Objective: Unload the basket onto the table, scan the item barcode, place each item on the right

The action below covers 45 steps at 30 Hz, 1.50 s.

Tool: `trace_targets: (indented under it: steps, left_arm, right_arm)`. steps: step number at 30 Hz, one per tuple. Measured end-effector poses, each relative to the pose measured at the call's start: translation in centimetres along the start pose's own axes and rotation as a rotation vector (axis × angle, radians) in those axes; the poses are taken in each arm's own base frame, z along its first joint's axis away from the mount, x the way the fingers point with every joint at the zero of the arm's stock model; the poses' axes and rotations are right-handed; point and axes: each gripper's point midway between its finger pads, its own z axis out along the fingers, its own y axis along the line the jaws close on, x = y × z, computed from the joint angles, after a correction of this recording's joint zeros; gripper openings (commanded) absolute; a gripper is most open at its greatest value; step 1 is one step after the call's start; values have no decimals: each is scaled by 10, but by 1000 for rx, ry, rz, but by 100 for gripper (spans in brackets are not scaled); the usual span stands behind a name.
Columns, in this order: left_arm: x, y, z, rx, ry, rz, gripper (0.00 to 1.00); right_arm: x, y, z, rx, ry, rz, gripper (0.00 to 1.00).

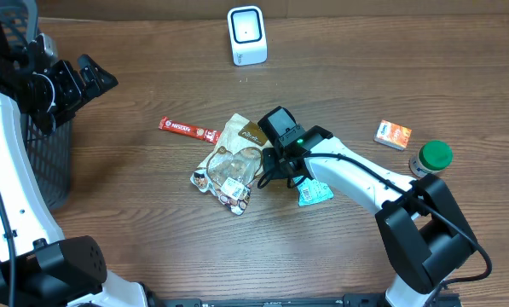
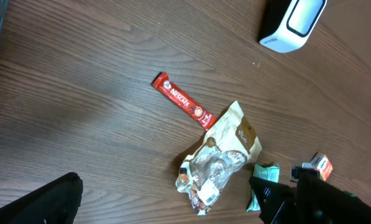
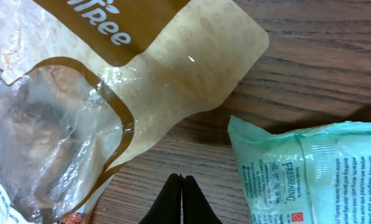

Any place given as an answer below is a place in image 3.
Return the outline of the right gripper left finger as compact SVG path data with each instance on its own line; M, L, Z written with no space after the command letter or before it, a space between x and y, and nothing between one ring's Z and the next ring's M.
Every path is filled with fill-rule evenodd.
M170 174L139 224L180 224L182 176Z

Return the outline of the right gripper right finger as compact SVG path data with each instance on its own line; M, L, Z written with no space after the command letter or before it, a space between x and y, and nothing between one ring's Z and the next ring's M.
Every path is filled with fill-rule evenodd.
M184 224L222 224L191 175L183 179L182 209Z

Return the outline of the green wet wipes pack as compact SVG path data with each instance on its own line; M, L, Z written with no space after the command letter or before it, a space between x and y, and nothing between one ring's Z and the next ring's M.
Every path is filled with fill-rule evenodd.
M371 223L371 123L227 132L252 223Z

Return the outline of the brown cookie bag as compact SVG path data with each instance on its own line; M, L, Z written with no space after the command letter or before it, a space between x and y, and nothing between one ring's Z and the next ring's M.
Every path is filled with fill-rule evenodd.
M268 45L233 1L0 0L0 223L84 223Z

